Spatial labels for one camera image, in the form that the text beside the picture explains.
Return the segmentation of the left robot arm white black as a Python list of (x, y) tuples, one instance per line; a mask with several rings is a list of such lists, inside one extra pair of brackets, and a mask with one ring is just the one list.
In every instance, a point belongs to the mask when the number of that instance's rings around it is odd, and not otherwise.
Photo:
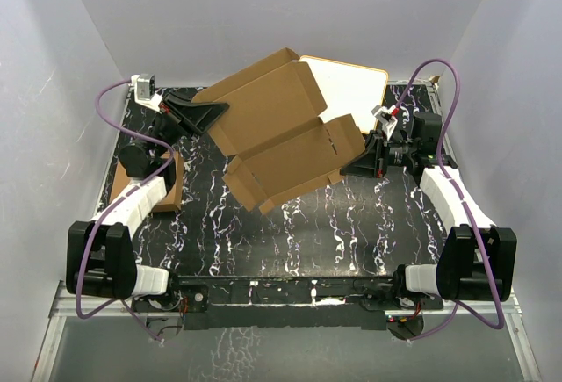
[(74, 222), (68, 231), (66, 286), (83, 319), (89, 316), (82, 311), (84, 295), (110, 302), (148, 296), (163, 311), (179, 305), (182, 291), (169, 271), (138, 264), (132, 239), (176, 183), (174, 144), (206, 133), (229, 107), (194, 103), (178, 90), (135, 89), (133, 100), (154, 111), (155, 119), (148, 134), (133, 133), (132, 143), (120, 152), (130, 181), (101, 213)]

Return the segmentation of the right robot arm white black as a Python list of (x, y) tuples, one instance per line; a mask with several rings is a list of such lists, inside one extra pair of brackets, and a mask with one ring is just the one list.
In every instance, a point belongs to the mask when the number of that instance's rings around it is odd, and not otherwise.
[(438, 114), (417, 113), (410, 133), (393, 132), (397, 110), (377, 107), (381, 127), (369, 133), (365, 151), (342, 169), (344, 175), (384, 177), (403, 168), (432, 202), (447, 239), (435, 264), (401, 265), (393, 273), (393, 302), (412, 308), (423, 295), (445, 300), (506, 301), (511, 293), (517, 239), (474, 203), (454, 159), (443, 152)]

